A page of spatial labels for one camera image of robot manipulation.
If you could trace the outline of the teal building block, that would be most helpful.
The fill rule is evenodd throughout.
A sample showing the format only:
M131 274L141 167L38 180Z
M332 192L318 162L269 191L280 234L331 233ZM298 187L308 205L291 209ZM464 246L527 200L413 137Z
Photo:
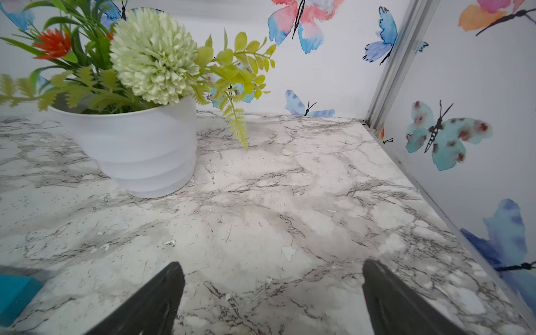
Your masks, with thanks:
M9 327L42 289L43 284L27 276L1 275L1 326Z

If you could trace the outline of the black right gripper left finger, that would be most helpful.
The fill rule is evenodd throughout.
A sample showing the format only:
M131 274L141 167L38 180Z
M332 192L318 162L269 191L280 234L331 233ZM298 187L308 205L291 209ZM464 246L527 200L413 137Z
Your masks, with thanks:
M185 288L179 262L171 262L88 334L171 334Z

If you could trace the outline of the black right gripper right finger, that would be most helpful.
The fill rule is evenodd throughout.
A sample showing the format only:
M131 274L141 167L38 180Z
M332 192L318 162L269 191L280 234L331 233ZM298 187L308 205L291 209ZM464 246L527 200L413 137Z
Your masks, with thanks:
M465 333L381 262L368 259L362 271L362 289L375 334Z

